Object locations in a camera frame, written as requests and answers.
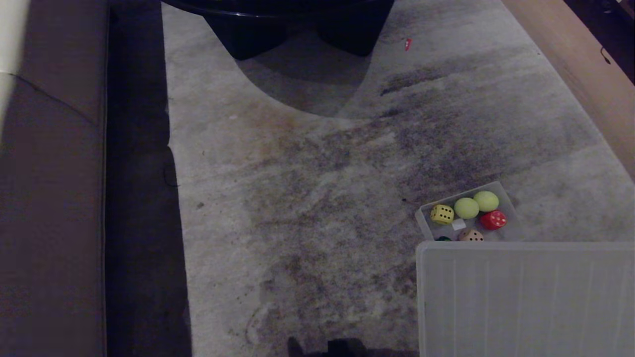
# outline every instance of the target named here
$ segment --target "gray carpet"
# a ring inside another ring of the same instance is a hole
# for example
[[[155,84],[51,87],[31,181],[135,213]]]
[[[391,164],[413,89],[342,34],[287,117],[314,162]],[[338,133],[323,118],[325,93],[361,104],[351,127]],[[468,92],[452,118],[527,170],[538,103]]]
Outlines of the gray carpet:
[[[497,0],[398,0],[368,58],[299,27],[237,63],[163,24],[195,356],[415,355],[414,211],[494,180],[527,240],[634,237],[632,182]]]

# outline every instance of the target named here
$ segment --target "plastic container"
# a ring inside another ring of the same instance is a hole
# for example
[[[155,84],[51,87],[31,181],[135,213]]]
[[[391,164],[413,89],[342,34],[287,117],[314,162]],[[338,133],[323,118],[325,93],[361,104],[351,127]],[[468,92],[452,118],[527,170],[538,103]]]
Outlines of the plastic container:
[[[514,205],[512,205],[505,189],[498,181],[421,206],[417,212],[415,212],[415,218],[417,219],[419,228],[421,228],[421,232],[424,234],[425,240],[434,241],[436,238],[441,236],[446,236],[452,240],[456,240],[460,230],[455,231],[452,225],[445,226],[434,223],[430,220],[430,211],[435,205],[448,205],[450,207],[454,207],[454,202],[456,202],[459,198],[472,198],[479,191],[491,191],[498,196],[499,205],[497,209],[507,216],[507,224],[496,231],[489,231],[483,228],[478,220],[481,216],[481,214],[479,214],[478,217],[474,219],[465,220],[466,228],[477,229],[483,234],[486,241],[523,241],[525,239],[525,234],[523,232],[523,227],[518,220],[518,216],[516,215]]]
[[[421,243],[421,357],[634,356],[633,248]]]

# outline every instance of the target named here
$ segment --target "yellow-green ball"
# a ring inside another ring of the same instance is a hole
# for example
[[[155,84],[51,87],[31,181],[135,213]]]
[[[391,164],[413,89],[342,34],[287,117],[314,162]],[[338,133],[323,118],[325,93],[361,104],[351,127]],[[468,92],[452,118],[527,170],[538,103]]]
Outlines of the yellow-green ball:
[[[483,212],[492,212],[498,208],[498,197],[490,191],[481,191],[474,195],[474,200]]]
[[[471,198],[460,198],[454,204],[454,213],[463,219],[472,219],[478,215],[478,203]]]

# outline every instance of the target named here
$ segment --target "dice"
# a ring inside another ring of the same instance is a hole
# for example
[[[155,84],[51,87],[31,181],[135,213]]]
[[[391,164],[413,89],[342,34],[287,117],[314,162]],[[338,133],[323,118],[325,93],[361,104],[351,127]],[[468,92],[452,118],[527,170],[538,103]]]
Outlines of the dice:
[[[432,207],[430,219],[438,224],[450,224],[454,220],[454,210],[450,206],[436,205]]]
[[[473,229],[466,228],[461,233],[458,234],[458,240],[460,241],[482,241],[483,235],[481,232]]]
[[[465,221],[460,218],[452,221],[452,229],[454,229],[455,231],[460,231],[465,227],[467,227],[467,224],[465,224]]]
[[[495,231],[507,224],[507,217],[501,211],[492,211],[481,217],[481,224],[485,229]]]

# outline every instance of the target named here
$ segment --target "brown couch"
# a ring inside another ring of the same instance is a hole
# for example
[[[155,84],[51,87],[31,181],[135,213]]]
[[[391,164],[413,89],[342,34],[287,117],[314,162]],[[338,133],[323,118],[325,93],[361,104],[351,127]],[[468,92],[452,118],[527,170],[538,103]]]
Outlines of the brown couch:
[[[0,356],[105,356],[107,0],[0,2]]]

